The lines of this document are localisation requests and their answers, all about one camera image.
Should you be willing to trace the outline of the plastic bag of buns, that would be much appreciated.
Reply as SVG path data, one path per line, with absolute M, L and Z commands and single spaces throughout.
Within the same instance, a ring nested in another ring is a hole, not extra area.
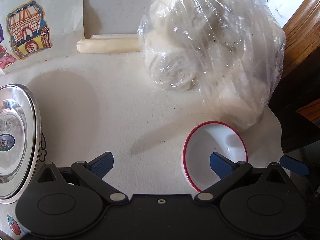
M 197 87 L 215 120 L 258 124 L 281 80 L 285 33 L 259 0 L 152 0 L 138 29 L 148 76 Z

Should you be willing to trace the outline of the coloured houses drawing paper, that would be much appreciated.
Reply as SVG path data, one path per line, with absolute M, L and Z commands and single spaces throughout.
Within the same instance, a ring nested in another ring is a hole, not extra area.
M 76 53 L 84 0 L 1 0 L 1 75 Z

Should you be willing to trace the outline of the cream rolling pin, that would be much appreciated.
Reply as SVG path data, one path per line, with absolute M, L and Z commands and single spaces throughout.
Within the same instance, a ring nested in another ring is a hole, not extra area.
M 78 41 L 76 49 L 86 54 L 134 53 L 140 45 L 137 34 L 104 34 Z

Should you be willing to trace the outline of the white red-rimmed bowl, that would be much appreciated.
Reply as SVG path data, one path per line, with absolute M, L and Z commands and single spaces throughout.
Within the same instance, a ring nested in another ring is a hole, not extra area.
M 240 134 L 219 121 L 207 121 L 196 126 L 187 136 L 182 148 L 181 166 L 186 181 L 201 192 L 220 180 L 210 168 L 213 152 L 233 162 L 248 161 L 247 149 Z

